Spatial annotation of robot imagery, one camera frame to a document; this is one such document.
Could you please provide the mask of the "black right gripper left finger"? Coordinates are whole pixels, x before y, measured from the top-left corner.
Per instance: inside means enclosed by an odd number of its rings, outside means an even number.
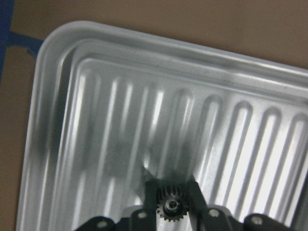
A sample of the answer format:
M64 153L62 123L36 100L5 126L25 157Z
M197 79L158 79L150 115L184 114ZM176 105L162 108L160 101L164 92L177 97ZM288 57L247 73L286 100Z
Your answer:
M156 180L149 180L145 183L145 199L143 209L146 212L145 227L147 231L156 231L156 210L157 210L157 189Z

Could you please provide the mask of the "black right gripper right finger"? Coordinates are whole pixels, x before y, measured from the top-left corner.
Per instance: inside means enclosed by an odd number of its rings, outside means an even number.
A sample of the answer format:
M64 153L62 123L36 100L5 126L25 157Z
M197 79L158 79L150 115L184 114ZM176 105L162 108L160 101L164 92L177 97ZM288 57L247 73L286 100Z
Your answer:
M205 213L207 205L197 182L187 182L189 219L193 231L206 231Z

